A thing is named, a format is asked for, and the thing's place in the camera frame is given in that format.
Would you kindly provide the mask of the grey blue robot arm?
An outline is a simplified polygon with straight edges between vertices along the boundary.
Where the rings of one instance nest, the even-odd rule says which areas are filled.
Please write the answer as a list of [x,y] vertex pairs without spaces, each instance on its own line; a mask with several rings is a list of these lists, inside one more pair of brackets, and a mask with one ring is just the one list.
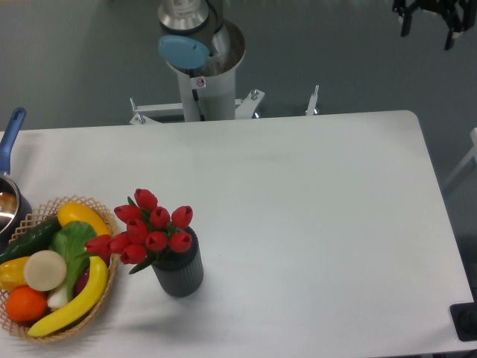
[[[413,13],[418,9],[437,14],[446,23],[446,51],[453,47],[457,34],[476,23],[475,1],[393,1],[401,37],[409,35]],[[244,57],[244,36],[224,18],[222,1],[162,1],[157,16],[160,56],[189,77],[221,75]]]

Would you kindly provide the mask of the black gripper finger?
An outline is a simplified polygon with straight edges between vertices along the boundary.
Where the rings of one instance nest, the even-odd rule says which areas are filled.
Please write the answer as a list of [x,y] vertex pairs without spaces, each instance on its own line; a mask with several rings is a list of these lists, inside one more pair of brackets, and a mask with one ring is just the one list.
[[401,37],[406,37],[411,30],[412,14],[419,7],[418,4],[398,4],[396,6],[396,13],[402,20],[402,26],[400,31]]
[[447,11],[443,15],[443,19],[448,27],[444,50],[448,51],[454,44],[454,35],[465,32],[470,28],[470,12],[463,10],[463,18],[461,19],[457,10]]

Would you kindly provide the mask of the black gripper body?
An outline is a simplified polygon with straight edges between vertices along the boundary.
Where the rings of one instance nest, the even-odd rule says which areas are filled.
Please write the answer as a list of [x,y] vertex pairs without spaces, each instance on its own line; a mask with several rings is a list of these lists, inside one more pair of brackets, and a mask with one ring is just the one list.
[[471,15],[476,12],[476,1],[466,0],[416,0],[412,1],[410,4],[407,4],[407,1],[405,0],[394,0],[391,9],[399,15],[412,13],[417,8],[444,15],[453,13],[457,9],[457,6],[462,9],[464,15]]

